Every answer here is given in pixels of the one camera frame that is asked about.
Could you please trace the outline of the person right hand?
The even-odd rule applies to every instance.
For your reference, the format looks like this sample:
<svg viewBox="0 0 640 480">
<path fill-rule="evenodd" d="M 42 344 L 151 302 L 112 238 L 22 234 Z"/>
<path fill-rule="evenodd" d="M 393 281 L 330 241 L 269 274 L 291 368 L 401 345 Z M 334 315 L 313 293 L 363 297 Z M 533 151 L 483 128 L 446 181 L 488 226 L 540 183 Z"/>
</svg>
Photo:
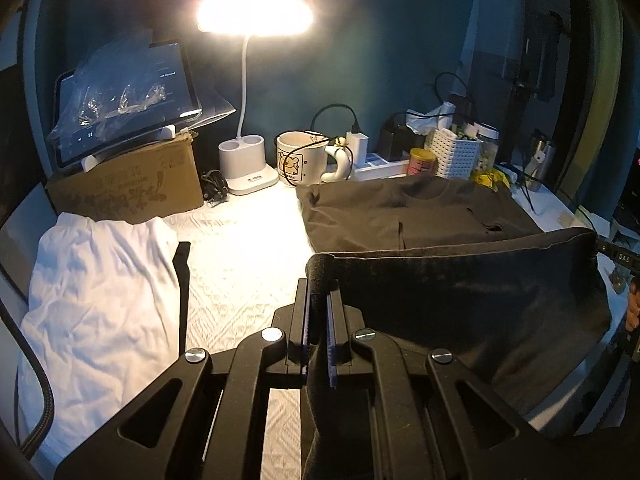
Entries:
<svg viewBox="0 0 640 480">
<path fill-rule="evenodd" d="M 638 281 L 634 278 L 629 284 L 629 292 L 627 297 L 627 309 L 625 318 L 626 331 L 632 333 L 640 325 L 640 287 Z"/>
</svg>

